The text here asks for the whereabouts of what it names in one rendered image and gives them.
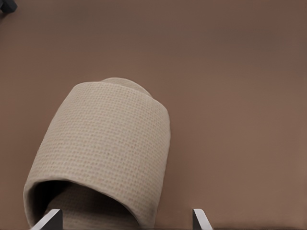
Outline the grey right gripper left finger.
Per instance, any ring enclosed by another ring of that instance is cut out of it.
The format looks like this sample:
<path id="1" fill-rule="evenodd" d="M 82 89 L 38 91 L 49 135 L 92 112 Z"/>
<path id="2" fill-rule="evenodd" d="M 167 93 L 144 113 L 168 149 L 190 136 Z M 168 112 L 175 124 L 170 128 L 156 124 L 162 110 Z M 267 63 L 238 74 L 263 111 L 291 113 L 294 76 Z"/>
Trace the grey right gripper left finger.
<path id="1" fill-rule="evenodd" d="M 62 210 L 50 210 L 30 230 L 63 230 Z"/>

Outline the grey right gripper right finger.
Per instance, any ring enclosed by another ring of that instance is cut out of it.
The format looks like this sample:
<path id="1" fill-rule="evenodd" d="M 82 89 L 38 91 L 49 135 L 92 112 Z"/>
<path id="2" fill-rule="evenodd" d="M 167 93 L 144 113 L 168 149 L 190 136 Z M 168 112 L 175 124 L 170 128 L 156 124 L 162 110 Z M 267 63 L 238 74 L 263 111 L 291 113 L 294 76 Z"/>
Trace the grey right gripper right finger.
<path id="1" fill-rule="evenodd" d="M 213 230 L 202 209 L 193 209 L 193 230 Z"/>

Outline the black shoe rack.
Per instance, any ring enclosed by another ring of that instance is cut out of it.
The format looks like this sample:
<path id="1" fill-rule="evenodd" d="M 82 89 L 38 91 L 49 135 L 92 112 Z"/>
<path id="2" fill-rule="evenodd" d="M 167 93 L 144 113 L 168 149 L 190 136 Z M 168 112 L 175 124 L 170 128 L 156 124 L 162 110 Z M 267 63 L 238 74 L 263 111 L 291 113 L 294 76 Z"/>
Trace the black shoe rack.
<path id="1" fill-rule="evenodd" d="M 15 0 L 0 0 L 0 10 L 3 13 L 13 13 L 17 7 Z"/>

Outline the beige woven slipper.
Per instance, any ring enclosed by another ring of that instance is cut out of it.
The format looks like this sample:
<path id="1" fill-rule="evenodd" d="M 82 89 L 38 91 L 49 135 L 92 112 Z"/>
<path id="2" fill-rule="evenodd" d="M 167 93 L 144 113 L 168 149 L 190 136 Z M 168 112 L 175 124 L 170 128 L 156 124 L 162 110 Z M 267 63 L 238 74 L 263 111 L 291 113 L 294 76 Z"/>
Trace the beige woven slipper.
<path id="1" fill-rule="evenodd" d="M 33 227 L 52 209 L 65 230 L 153 228 L 170 146 L 167 109 L 123 78 L 73 87 L 24 185 Z"/>

